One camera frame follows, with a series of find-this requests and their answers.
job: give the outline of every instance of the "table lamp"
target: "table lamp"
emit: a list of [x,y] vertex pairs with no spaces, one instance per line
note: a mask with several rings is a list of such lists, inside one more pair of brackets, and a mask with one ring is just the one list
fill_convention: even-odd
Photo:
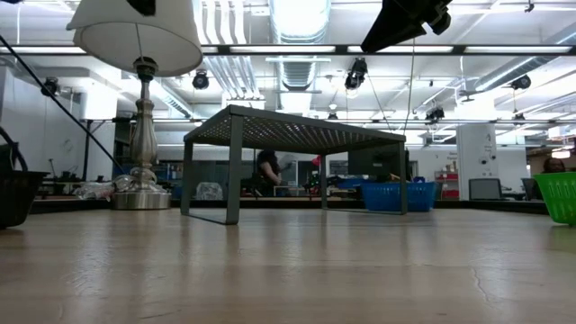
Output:
[[170,207],[170,193],[153,184],[150,170],[157,158],[149,84],[158,77],[177,77],[197,68],[203,54],[190,0],[83,0],[68,30],[74,43],[101,61],[135,73],[142,84],[136,130],[130,142],[130,189],[116,193],[114,209],[154,210]]

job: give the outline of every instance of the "wooden table surface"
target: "wooden table surface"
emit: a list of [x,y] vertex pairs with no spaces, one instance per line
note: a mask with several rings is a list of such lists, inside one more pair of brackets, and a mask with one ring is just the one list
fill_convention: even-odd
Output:
[[0,322],[576,321],[576,229],[545,216],[243,210],[240,219],[32,215],[0,231]]

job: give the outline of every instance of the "black basket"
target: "black basket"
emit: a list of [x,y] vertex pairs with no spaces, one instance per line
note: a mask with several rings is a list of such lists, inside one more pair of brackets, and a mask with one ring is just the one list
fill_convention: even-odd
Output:
[[0,127],[0,136],[12,148],[13,155],[22,167],[22,171],[0,172],[0,229],[5,229],[21,225],[26,221],[42,179],[48,173],[29,172],[18,147],[2,127]]

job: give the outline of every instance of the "table leg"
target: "table leg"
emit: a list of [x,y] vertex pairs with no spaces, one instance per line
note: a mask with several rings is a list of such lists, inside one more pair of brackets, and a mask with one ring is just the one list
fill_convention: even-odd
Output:
[[326,156],[323,155],[320,157],[320,194],[322,196],[321,206],[323,210],[328,208],[328,197],[327,197],[328,184],[326,181],[327,168],[328,165],[326,164]]
[[400,215],[408,213],[408,187],[406,185],[406,152],[404,143],[398,144],[400,157]]
[[182,174],[182,197],[180,197],[180,214],[188,215],[190,213],[190,201],[192,200],[192,155],[194,152],[194,143],[187,141],[184,144],[184,170]]
[[236,225],[240,218],[240,169],[242,168],[243,129],[244,118],[231,116],[226,225]]

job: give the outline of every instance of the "person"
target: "person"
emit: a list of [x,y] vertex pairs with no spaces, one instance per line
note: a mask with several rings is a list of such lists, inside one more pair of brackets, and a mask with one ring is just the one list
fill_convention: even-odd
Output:
[[282,183],[282,175],[280,166],[278,165],[278,157],[276,152],[271,149],[264,149],[258,153],[256,158],[256,166],[258,174],[264,179],[266,186],[263,189],[262,195],[272,195],[274,186]]
[[[564,162],[562,162],[559,158],[549,157],[544,161],[543,165],[544,171],[543,174],[553,174],[553,173],[562,173],[566,172],[566,166]],[[540,186],[538,183],[534,183],[534,187],[532,188],[532,195],[539,200],[543,200],[542,192],[540,191]]]

